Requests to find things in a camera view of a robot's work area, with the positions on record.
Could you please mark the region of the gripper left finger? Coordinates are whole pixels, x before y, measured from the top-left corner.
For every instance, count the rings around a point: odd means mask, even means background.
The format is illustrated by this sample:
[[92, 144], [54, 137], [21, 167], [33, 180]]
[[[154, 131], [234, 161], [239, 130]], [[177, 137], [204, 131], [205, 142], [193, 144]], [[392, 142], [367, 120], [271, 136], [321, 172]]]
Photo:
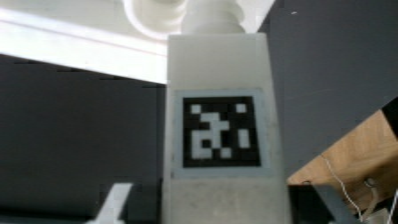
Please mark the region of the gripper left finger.
[[115, 182], [111, 184], [106, 197], [102, 200], [100, 208], [95, 216], [85, 221], [85, 224], [154, 224], [156, 220], [150, 219], [129, 219], [124, 217], [127, 211], [127, 198], [131, 189], [134, 187], [132, 182]]

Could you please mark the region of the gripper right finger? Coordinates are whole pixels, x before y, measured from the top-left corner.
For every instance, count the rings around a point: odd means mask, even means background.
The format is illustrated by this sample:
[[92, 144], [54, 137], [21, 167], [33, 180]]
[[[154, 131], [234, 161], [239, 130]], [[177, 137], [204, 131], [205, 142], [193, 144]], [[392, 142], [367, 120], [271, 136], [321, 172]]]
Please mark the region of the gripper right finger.
[[328, 185], [289, 185], [292, 224], [360, 224]]

